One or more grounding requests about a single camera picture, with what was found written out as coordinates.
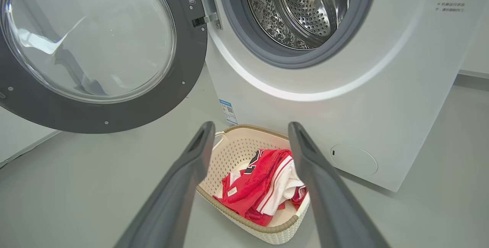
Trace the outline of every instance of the plastic basket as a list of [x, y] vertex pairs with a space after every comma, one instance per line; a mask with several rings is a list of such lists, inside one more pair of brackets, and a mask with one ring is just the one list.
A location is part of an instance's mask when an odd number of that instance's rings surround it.
[[222, 139], [212, 149], [207, 177], [197, 186], [197, 191], [232, 222], [248, 233], [271, 244], [289, 241], [309, 207], [309, 194], [306, 194], [300, 208], [277, 211], [269, 226], [257, 225], [222, 205], [212, 196], [222, 187], [221, 180], [243, 162], [249, 162], [257, 149], [290, 149], [288, 138], [274, 131], [250, 125], [239, 125], [216, 133]]

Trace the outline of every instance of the stainless steel drum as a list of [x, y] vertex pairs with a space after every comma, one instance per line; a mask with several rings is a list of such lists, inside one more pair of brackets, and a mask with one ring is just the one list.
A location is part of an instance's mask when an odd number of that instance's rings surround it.
[[336, 31], [350, 0], [248, 0], [253, 17], [276, 42], [293, 49], [319, 47]]

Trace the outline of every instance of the laundry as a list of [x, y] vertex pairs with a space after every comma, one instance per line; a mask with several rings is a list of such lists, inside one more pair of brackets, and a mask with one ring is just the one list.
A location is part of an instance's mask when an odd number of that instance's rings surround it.
[[252, 222], [267, 226], [290, 200], [296, 209], [307, 194], [288, 149], [259, 149], [241, 171], [222, 179], [220, 203]]

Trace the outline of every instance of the open round door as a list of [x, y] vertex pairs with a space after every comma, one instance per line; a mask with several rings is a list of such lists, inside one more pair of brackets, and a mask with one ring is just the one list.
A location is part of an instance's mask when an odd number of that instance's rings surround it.
[[204, 64], [201, 0], [0, 0], [0, 105], [74, 133], [150, 123]]

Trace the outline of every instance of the washing machine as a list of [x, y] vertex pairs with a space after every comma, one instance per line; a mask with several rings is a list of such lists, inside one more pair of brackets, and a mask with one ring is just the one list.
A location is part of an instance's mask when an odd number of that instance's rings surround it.
[[0, 0], [0, 105], [37, 124], [150, 123], [206, 62], [223, 117], [299, 121], [336, 168], [397, 191], [487, 0]]

